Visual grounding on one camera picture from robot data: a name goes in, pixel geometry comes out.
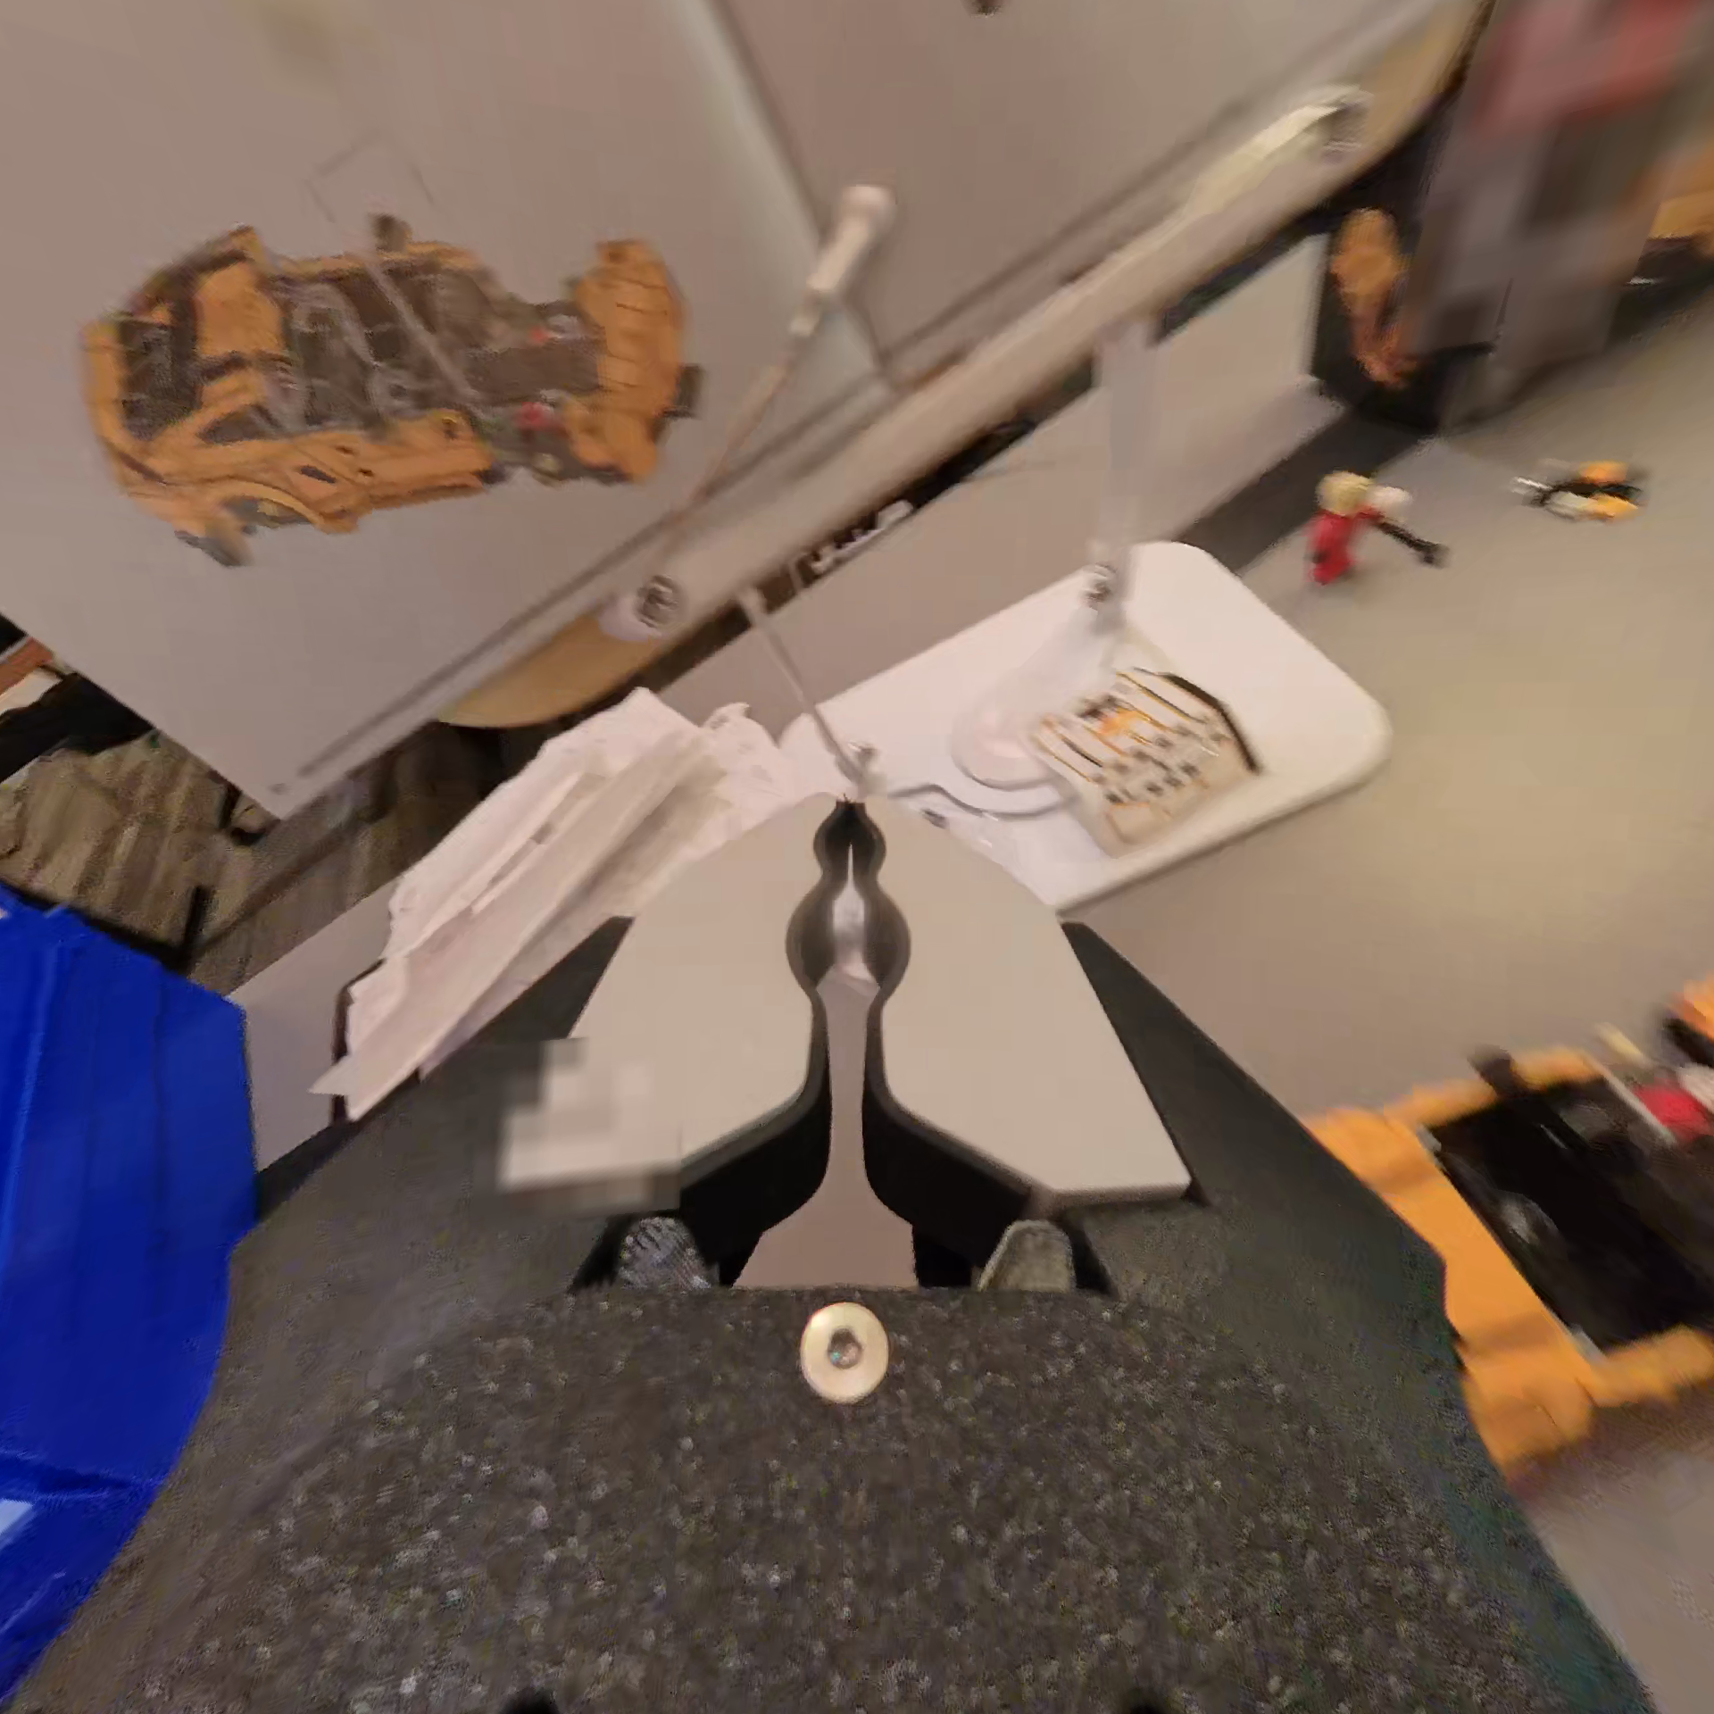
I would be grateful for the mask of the small orange black lego assembly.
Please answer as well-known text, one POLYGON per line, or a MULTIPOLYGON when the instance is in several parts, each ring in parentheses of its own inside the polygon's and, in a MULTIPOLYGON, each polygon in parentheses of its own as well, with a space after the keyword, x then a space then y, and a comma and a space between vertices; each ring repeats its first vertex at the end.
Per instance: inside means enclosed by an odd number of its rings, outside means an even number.
POLYGON ((1516 477, 1513 491, 1529 507, 1564 522, 1620 522, 1645 504, 1645 481, 1627 461, 1543 466, 1516 477))

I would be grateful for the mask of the white book stand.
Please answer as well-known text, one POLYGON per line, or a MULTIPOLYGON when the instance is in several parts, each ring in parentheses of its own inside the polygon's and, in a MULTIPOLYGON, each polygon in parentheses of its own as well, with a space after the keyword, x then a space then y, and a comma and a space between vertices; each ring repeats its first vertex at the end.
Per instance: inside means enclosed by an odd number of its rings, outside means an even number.
POLYGON ((1206 166, 1141 236, 891 407, 786 497, 668 548, 656 577, 575 620, 452 718, 522 725, 579 711, 740 604, 804 709, 782 739, 800 770, 982 839, 1059 911, 1364 782, 1391 747, 1379 702, 1213 554, 1154 539, 1147 482, 1166 472, 1157 463, 1166 311, 1372 159, 1388 138, 1372 116, 1377 97, 1375 77, 1297 97, 1206 166), (831 702, 816 697, 757 602, 761 582, 1088 357, 1107 413, 1107 463, 1082 566, 831 702), (1123 668, 1186 677, 1225 704, 1261 772, 1114 857, 1077 823, 1023 732, 1123 668))

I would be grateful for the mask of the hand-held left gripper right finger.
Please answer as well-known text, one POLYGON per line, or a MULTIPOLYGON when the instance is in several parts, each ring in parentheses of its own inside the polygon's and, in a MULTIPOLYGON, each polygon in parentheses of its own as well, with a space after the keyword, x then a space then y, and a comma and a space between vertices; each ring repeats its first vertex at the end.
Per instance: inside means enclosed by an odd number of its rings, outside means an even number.
POLYGON ((868 804, 907 936, 881 1007, 884 1089, 1034 1202, 1177 1202, 1191 1173, 1064 925, 954 830, 868 804))

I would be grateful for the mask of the sticker sheet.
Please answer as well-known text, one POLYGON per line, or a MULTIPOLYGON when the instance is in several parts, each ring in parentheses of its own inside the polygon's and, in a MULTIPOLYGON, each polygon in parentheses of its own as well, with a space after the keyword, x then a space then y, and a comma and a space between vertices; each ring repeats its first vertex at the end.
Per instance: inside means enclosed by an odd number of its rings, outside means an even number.
POLYGON ((1114 857, 1156 843, 1263 772, 1223 702, 1188 677, 1141 666, 1038 716, 1023 736, 1077 823, 1114 857))

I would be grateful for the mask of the red lego minifigure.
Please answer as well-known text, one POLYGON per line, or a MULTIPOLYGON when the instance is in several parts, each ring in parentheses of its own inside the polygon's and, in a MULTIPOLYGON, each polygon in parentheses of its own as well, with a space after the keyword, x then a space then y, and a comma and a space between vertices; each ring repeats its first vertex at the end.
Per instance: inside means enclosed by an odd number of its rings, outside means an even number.
POLYGON ((1316 486, 1316 509, 1306 536, 1306 564, 1318 589, 1345 580, 1357 566, 1363 536, 1382 516, 1375 507, 1372 477, 1339 470, 1316 486))

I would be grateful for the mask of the blue plastic bin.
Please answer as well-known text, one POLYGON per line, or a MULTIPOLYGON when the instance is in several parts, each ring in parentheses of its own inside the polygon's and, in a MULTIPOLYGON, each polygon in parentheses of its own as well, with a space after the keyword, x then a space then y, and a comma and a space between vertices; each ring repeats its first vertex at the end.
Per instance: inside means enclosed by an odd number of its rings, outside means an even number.
POLYGON ((6 1700, 177 1468, 256 1204, 243 1011, 72 911, 6 893, 6 1700))

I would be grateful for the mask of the orange lego car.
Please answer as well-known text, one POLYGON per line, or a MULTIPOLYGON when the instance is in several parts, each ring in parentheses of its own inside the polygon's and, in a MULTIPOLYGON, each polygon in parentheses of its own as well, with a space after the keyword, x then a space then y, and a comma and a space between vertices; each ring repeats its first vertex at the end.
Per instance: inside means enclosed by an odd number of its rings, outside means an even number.
POLYGON ((1518 1477, 1711 1389, 1713 982, 1661 1048, 1477 1052, 1463 1082, 1309 1132, 1438 1255, 1468 1414, 1518 1477))

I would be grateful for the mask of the open instruction booklet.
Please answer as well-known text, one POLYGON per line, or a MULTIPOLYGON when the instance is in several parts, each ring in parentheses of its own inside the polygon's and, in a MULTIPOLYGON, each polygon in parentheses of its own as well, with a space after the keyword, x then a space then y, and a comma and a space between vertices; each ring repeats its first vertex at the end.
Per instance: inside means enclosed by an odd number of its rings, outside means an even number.
POLYGON ((706 527, 831 520, 850 438, 1341 91, 1264 234, 1447 77, 1455 4, 4 4, 4 616, 275 813, 311 804, 632 577, 775 357, 854 186, 868 266, 706 527), (83 336, 252 229, 350 252, 393 214, 554 302, 607 241, 663 259, 700 373, 641 482, 522 472, 352 531, 249 536, 140 504, 83 336))

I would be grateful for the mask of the pile of white paper bags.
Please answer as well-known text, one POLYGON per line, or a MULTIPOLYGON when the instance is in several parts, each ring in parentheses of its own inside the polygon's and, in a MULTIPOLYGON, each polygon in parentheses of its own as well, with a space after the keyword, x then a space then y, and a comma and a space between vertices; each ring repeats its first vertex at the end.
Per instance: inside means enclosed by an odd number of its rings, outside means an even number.
POLYGON ((552 738, 397 882, 343 1045, 311 1086, 349 1118, 443 1064, 611 920, 809 782, 745 704, 704 722, 634 691, 552 738))

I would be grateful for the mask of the black lego box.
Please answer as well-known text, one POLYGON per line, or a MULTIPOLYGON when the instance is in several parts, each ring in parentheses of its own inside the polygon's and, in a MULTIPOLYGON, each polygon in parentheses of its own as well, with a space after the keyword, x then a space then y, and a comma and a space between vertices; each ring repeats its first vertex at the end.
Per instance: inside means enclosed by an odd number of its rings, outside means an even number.
POLYGON ((1422 434, 1497 416, 1711 279, 1713 6, 1482 4, 1331 214, 1314 379, 1422 434))

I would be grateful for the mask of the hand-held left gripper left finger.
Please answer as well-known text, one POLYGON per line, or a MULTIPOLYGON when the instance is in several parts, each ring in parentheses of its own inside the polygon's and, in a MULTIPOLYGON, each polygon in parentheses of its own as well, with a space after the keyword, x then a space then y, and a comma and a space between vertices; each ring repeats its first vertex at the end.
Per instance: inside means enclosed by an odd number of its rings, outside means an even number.
POLYGON ((791 932, 825 880, 813 795, 675 873, 572 1029, 595 1130, 581 1166, 706 1166, 809 1082, 815 1005, 791 932))

